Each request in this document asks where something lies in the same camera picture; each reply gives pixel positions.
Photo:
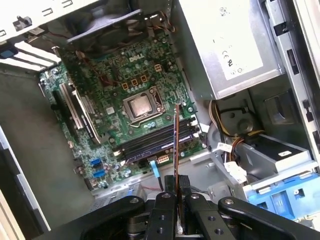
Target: blue sata port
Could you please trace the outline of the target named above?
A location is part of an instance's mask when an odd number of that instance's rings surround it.
[[[91,163],[92,166],[97,165],[97,164],[101,163],[101,159],[100,158],[96,158],[96,159],[92,160],[90,163]]]
[[[93,174],[93,176],[94,176],[95,178],[100,178],[100,177],[103,177],[105,174],[106,174],[106,173],[105,173],[105,170],[100,170],[100,171],[96,171],[96,172]]]

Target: dell logo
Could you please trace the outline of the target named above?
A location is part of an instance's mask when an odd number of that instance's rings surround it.
[[[140,54],[135,55],[133,57],[129,57],[129,61],[130,61],[130,63],[133,63],[134,61],[137,61],[139,59],[144,59],[144,58],[145,58],[145,56],[142,53],[140,53]]]

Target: capacitor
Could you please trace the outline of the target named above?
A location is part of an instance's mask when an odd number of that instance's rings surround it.
[[[114,165],[114,170],[119,170],[119,168],[120,168],[120,165],[119,164],[116,164],[116,165]]]

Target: black plastic part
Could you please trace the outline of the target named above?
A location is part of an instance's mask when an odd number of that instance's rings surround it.
[[[142,213],[144,205],[143,199],[126,196],[59,226],[36,240],[123,239],[128,218]]]
[[[257,231],[261,236],[259,239],[320,239],[320,232],[316,230],[235,197],[222,198],[218,203],[218,208],[221,213],[231,216]]]
[[[312,112],[310,112],[310,110],[309,110],[309,108],[310,108],[310,102],[309,102],[309,100],[304,100],[304,101],[302,102],[302,104],[303,104],[303,107],[304,107],[305,110],[306,110],[306,114],[305,114],[306,119],[307,119],[308,122],[310,123],[310,122],[312,122],[312,121],[314,120],[314,116],[313,116]]]
[[[164,176],[164,190],[169,193],[176,194],[175,191],[175,181],[173,175]],[[179,175],[179,187],[182,193],[182,196],[191,194],[191,185],[188,175]]]
[[[155,198],[154,208],[149,218],[144,240],[174,240],[176,236],[176,221],[176,196],[168,192],[158,194]]]
[[[316,147],[318,149],[318,152],[320,153],[320,135],[318,131],[312,132]]]
[[[280,36],[290,31],[287,22],[280,23],[273,27],[275,35]]]
[[[299,72],[299,68],[298,68],[298,65],[297,65],[297,61],[296,61],[296,57],[295,57],[294,51],[292,49],[289,49],[289,50],[286,51],[286,53],[288,55],[293,74],[294,75],[299,74],[300,72]]]
[[[186,214],[188,235],[200,231],[206,240],[215,240],[218,237],[224,240],[235,239],[217,208],[212,208],[202,194],[192,193],[184,200],[188,208]]]

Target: yellow wire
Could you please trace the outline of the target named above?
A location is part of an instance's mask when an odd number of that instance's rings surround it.
[[[217,119],[218,119],[218,121],[219,121],[219,123],[220,123],[220,126],[221,126],[222,130],[223,130],[226,134],[231,135],[231,134],[227,131],[227,129],[225,128],[225,126],[222,124],[222,121],[221,121],[221,119],[220,119],[220,117],[219,117],[219,114],[218,114],[218,109],[217,109],[217,104],[216,104],[216,103],[214,104],[214,110],[215,110],[216,117],[217,117]]]

